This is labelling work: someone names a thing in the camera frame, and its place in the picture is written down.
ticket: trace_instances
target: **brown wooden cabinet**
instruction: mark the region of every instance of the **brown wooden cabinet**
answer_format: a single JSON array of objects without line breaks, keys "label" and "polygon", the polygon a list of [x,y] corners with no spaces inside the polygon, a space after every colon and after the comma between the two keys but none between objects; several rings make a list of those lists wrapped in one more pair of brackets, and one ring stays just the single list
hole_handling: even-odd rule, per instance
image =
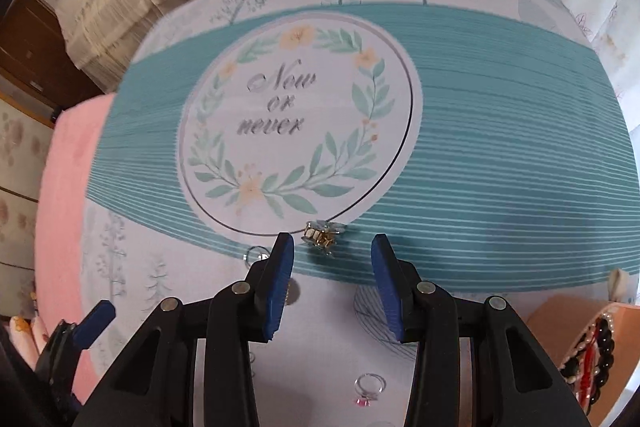
[{"label": "brown wooden cabinet", "polygon": [[0,74],[53,108],[101,93],[66,54],[58,19],[40,0],[15,0],[0,22]]}]

